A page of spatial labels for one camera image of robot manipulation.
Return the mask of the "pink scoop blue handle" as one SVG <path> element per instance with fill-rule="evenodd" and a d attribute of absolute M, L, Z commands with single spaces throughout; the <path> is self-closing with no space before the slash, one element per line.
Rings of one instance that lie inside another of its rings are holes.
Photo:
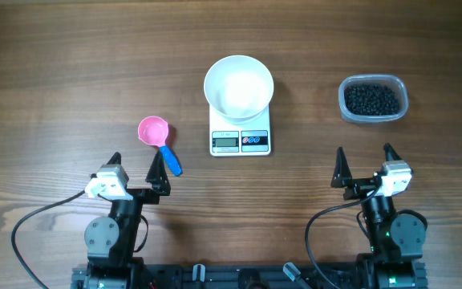
<path fill-rule="evenodd" d="M 159 116 L 148 116 L 139 123 L 137 133 L 139 140 L 159 148 L 167 166 L 176 177 L 183 173 L 180 162 L 167 145 L 169 126 L 166 120 Z"/>

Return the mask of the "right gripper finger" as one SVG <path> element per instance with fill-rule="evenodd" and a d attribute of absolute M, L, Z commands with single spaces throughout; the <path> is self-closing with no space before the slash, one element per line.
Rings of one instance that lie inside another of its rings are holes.
<path fill-rule="evenodd" d="M 386 143 L 383 146 L 383 150 L 385 152 L 386 161 L 401 161 L 402 158 L 399 154 L 393 149 L 390 143 Z"/>
<path fill-rule="evenodd" d="M 343 147 L 337 149 L 336 164 L 333 177 L 330 183 L 332 188 L 345 188 L 352 186 L 353 177 L 347 163 Z"/>

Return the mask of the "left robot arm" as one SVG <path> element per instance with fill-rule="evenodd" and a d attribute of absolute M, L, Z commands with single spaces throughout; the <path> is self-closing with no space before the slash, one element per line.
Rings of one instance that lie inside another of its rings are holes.
<path fill-rule="evenodd" d="M 110 213 L 89 223 L 84 232 L 88 264 L 85 271 L 73 270 L 72 288 L 157 288 L 157 281 L 134 254 L 145 242 L 136 245 L 143 206 L 157 205 L 161 196 L 168 196 L 171 186 L 162 153 L 156 153 L 145 181 L 149 188 L 129 189 L 129 177 L 116 152 L 91 175 L 85 192 L 111 203 Z"/>

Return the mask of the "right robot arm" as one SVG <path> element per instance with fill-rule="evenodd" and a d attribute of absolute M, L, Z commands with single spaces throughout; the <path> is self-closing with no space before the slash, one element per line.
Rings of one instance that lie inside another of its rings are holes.
<path fill-rule="evenodd" d="M 427 288 L 423 245 L 427 219 L 414 210 L 396 210 L 393 197 L 407 190 L 413 169 L 386 143 L 386 161 L 372 177 L 354 178 L 343 148 L 337 149 L 331 181 L 344 188 L 343 199 L 359 201 L 362 207 L 370 254 L 357 257 L 358 274 L 364 288 Z"/>

